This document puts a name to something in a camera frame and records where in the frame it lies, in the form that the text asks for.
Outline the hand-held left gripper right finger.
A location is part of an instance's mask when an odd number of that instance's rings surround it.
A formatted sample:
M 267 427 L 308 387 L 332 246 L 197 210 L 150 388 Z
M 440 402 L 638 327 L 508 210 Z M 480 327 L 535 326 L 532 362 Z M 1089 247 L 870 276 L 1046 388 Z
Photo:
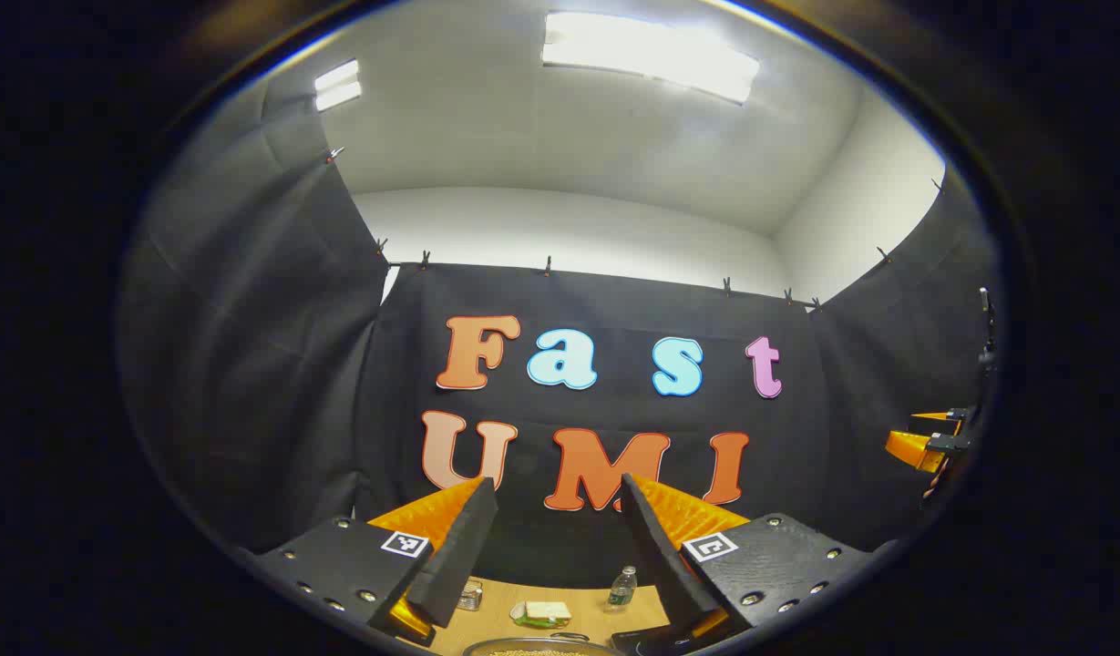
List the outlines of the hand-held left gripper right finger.
M 623 519 L 669 630 L 652 645 L 741 652 L 815 618 L 879 566 L 782 512 L 743 518 L 663 482 L 625 475 Z

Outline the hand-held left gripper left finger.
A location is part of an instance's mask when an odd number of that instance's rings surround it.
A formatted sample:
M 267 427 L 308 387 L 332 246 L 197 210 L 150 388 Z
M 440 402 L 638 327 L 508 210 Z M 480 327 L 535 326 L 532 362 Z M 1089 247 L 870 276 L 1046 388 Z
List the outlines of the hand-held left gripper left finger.
M 379 518 L 329 518 L 250 564 L 305 610 L 376 645 L 429 647 L 450 624 L 498 512 L 476 477 Z

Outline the black induction cooktop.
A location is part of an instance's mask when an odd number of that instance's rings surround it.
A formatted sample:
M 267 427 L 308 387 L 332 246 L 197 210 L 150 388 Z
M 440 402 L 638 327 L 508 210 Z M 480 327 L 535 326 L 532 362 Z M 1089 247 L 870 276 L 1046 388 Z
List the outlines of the black induction cooktop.
M 676 656 L 683 635 L 669 626 L 613 632 L 610 647 L 623 656 Z

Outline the steel pot with black handles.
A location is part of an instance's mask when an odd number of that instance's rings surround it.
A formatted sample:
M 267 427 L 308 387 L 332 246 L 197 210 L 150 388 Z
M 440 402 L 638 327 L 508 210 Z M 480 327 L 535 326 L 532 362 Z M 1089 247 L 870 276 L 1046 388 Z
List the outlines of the steel pot with black handles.
M 580 632 L 552 632 L 545 638 L 501 638 L 468 645 L 460 656 L 627 656 Z

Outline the clear plastic water bottle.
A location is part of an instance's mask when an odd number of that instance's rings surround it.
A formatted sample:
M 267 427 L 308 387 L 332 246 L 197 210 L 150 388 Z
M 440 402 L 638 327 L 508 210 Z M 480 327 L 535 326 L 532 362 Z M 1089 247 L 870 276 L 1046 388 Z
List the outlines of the clear plastic water bottle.
M 615 577 L 609 592 L 607 592 L 607 599 L 604 605 L 606 613 L 622 613 L 622 611 L 626 610 L 635 594 L 636 584 L 638 584 L 636 568 L 632 565 L 622 568 L 618 577 Z

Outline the sandwich with lettuce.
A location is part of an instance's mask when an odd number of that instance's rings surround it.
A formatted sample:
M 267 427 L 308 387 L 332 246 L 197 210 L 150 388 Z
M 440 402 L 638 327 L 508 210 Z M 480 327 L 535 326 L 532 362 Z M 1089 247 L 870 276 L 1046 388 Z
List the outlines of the sandwich with lettuce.
M 535 630 L 564 628 L 572 620 L 569 607 L 562 601 L 522 601 L 512 607 L 508 617 L 517 626 Z

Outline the black backdrop cloth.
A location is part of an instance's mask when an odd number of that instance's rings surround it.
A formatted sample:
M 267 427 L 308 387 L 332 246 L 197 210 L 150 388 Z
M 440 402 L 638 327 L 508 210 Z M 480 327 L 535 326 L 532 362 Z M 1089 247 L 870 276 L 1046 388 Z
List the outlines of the black backdrop cloth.
M 920 523 L 892 427 L 977 397 L 1000 256 L 956 174 L 816 311 L 784 296 L 390 261 L 314 92 L 215 105 L 156 182 L 118 300 L 136 433 L 206 528 L 255 555 L 489 477 L 479 577 L 594 589 L 638 565 L 623 475 L 852 549 Z M 642 570 L 642 580 L 650 574 Z

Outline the row of small cloth clips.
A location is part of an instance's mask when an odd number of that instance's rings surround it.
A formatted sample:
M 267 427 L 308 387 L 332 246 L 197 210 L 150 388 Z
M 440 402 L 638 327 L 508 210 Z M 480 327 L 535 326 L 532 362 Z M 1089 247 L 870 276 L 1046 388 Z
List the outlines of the row of small cloth clips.
M 352 193 L 390 261 L 530 268 L 740 293 L 830 298 L 913 232 L 944 161 L 925 146 L 847 144 L 805 179 L 782 166 L 741 174 L 710 159 L 563 152 L 521 181 L 405 184 Z

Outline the large ceiling light panel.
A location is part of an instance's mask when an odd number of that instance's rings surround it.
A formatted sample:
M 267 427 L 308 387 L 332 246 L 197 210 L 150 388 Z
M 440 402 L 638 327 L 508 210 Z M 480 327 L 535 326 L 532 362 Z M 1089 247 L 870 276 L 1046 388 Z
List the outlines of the large ceiling light panel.
M 544 66 L 661 79 L 737 105 L 760 72 L 758 59 L 724 43 L 618 15 L 547 13 L 539 57 Z

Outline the small ceiling light panel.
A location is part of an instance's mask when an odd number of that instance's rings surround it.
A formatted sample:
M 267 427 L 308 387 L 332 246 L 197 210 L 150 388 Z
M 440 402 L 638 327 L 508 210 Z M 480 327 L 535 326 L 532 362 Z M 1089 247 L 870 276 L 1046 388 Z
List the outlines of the small ceiling light panel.
M 312 81 L 312 106 L 318 113 L 360 99 L 363 95 L 363 84 L 360 82 L 358 59 L 346 60 L 340 66 L 324 72 Z

